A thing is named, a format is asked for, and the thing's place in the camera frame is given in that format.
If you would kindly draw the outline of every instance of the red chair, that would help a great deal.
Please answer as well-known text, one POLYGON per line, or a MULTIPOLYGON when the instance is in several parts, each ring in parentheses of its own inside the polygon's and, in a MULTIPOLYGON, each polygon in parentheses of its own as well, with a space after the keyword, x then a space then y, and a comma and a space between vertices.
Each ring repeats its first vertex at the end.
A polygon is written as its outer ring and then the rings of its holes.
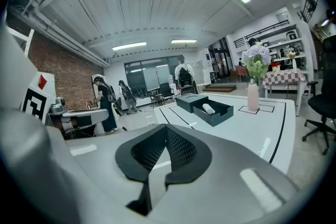
POLYGON ((249 81, 248 81, 249 75, 248 75, 247 68, 241 67, 241 66, 238 65, 238 66, 236 66, 236 69, 238 71, 238 79, 239 79, 239 76, 244 76, 244 77, 246 77, 246 82, 249 83, 249 81))

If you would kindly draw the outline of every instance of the tissue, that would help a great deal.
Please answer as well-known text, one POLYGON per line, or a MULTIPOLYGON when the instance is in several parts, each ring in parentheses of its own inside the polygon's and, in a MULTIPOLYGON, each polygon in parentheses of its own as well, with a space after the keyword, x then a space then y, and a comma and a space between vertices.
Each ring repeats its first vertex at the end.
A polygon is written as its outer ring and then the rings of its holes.
POLYGON ((205 110, 206 113, 208 114, 214 114, 215 113, 215 110, 209 106, 208 104, 203 104, 203 109, 205 110))

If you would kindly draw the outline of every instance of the wooden platform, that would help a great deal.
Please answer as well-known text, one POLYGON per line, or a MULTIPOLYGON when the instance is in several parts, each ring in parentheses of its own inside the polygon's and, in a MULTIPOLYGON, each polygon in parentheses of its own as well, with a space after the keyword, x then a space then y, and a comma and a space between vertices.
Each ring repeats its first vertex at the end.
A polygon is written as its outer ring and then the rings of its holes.
POLYGON ((209 86, 206 86, 203 91, 205 92, 232 92, 236 89, 237 87, 235 85, 211 84, 209 86))

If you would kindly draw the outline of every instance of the dark green box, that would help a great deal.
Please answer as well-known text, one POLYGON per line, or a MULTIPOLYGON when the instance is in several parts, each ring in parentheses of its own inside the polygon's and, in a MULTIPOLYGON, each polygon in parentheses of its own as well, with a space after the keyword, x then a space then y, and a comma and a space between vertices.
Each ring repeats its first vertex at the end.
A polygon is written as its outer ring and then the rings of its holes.
POLYGON ((212 100, 204 100, 204 102, 197 103, 196 106, 193 107, 193 111, 195 115, 199 116, 212 127, 222 123, 223 121, 226 121, 233 116, 232 105, 222 104, 212 100), (212 115, 206 113, 202 107, 204 103, 210 105, 215 110, 215 113, 212 115))
POLYGON ((181 97, 176 97, 176 104, 189 113, 193 113, 194 106, 201 104, 202 107, 202 104, 207 103, 208 100, 209 97, 206 95, 188 93, 181 97))

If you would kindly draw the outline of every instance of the black bag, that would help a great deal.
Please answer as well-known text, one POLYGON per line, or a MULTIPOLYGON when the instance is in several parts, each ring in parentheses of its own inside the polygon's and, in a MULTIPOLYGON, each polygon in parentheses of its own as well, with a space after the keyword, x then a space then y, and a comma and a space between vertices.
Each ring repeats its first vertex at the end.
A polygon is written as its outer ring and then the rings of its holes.
POLYGON ((179 83, 181 88, 185 86, 190 86, 193 83, 193 77, 190 75, 188 70, 185 70, 183 67, 180 70, 179 83))
POLYGON ((122 87, 122 94, 124 95, 125 100, 127 100, 130 97, 133 97, 132 91, 127 85, 125 85, 125 87, 124 86, 121 87, 122 87))
POLYGON ((112 88, 112 86, 106 86, 103 84, 103 86, 105 86, 107 88, 107 100, 110 102, 110 103, 114 103, 116 101, 116 95, 114 94, 114 90, 112 88))

